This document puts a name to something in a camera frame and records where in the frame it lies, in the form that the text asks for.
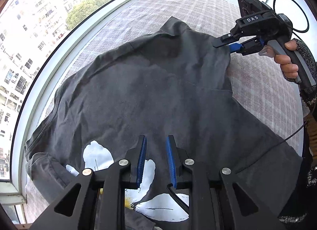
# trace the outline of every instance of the triangular cutout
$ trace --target triangular cutout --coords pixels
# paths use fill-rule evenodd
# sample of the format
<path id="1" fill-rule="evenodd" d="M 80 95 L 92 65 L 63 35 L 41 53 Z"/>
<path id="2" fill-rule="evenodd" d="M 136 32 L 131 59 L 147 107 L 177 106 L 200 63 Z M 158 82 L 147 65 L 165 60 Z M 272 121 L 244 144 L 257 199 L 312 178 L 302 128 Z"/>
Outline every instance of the triangular cutout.
<path id="1" fill-rule="evenodd" d="M 235 191 L 242 216 L 246 217 L 259 211 L 259 208 L 254 204 L 251 198 L 240 188 L 239 185 L 233 183 L 232 187 Z"/>
<path id="2" fill-rule="evenodd" d="M 54 211 L 67 217 L 71 217 L 75 208 L 81 184 L 77 183 L 57 204 Z"/>

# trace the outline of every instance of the metal bolt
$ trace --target metal bolt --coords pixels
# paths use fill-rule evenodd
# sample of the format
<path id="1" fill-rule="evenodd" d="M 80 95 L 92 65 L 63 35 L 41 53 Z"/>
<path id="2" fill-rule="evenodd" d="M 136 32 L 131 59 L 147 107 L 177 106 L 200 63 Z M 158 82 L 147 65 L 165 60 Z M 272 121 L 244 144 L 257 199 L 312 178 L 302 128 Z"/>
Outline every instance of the metal bolt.
<path id="1" fill-rule="evenodd" d="M 188 166 L 191 166 L 191 165 L 193 165 L 194 163 L 195 163 L 195 161 L 192 160 L 192 159 L 190 159 L 190 158 L 188 158 L 188 159 L 185 160 L 185 164 L 188 165 Z"/>
<path id="2" fill-rule="evenodd" d="M 83 175 L 90 175 L 92 173 L 91 169 L 90 168 L 86 168 L 82 171 L 82 174 Z"/>
<path id="3" fill-rule="evenodd" d="M 119 161 L 119 165 L 120 165 L 120 166 L 126 166 L 128 163 L 129 163 L 129 161 L 126 160 L 126 159 L 121 159 L 121 160 Z"/>
<path id="4" fill-rule="evenodd" d="M 223 174 L 231 174 L 230 168 L 223 168 L 223 169 L 221 170 L 221 172 L 222 172 Z"/>

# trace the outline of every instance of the dark gray garment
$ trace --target dark gray garment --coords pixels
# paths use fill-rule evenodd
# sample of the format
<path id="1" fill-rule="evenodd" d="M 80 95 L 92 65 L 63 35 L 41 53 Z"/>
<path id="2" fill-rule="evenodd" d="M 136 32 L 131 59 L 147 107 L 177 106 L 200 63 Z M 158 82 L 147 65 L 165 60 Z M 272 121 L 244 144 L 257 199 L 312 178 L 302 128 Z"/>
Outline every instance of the dark gray garment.
<path id="1" fill-rule="evenodd" d="M 146 159 L 156 164 L 141 202 L 166 193 L 165 140 L 173 134 L 194 160 L 217 170 L 245 168 L 238 175 L 278 215 L 302 159 L 286 142 L 272 148 L 282 138 L 232 97 L 225 74 L 229 48 L 214 48 L 212 39 L 171 17 L 158 32 L 99 55 L 69 77 L 25 145 L 27 172 L 44 198 L 51 202 L 73 179 L 66 164 L 84 169 L 83 151 L 92 140 L 118 161 L 140 134 L 147 137 Z M 163 230 L 186 229 L 188 220 L 156 223 Z"/>

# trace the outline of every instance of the window sill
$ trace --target window sill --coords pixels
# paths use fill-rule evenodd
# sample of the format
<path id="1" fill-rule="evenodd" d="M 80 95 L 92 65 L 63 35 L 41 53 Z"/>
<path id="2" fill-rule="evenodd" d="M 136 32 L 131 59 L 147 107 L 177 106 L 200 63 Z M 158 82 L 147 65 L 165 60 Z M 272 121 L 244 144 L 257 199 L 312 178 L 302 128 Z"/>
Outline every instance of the window sill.
<path id="1" fill-rule="evenodd" d="M 42 111 L 56 84 L 82 47 L 130 0 L 114 0 L 86 19 L 57 47 L 39 72 L 26 94 L 14 131 L 11 157 L 11 182 L 0 182 L 0 202 L 18 204 L 25 202 L 24 144 L 36 129 Z"/>

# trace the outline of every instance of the white petal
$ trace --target white petal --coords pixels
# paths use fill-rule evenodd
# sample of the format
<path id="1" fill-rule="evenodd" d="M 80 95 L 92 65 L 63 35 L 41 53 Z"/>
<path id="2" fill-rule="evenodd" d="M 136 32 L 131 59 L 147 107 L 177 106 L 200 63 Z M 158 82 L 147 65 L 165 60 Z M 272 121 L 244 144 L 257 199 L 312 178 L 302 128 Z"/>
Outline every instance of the white petal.
<path id="1" fill-rule="evenodd" d="M 67 171 L 70 171 L 70 173 L 74 176 L 78 176 L 78 174 L 79 174 L 79 172 L 70 165 L 66 165 L 66 169 L 67 169 Z"/>
<path id="2" fill-rule="evenodd" d="M 85 168 L 91 168 L 94 171 L 108 168 L 114 163 L 110 151 L 101 146 L 97 141 L 92 141 L 86 146 L 82 157 L 85 162 Z"/>
<path id="3" fill-rule="evenodd" d="M 145 160 L 142 183 L 137 190 L 126 189 L 125 204 L 132 204 L 140 201 L 149 191 L 155 175 L 155 163 L 153 160 Z"/>
<path id="4" fill-rule="evenodd" d="M 182 193 L 176 195 L 187 205 L 189 204 L 188 195 Z M 179 222 L 188 219 L 188 214 L 167 193 L 136 205 L 135 210 L 158 221 Z"/>

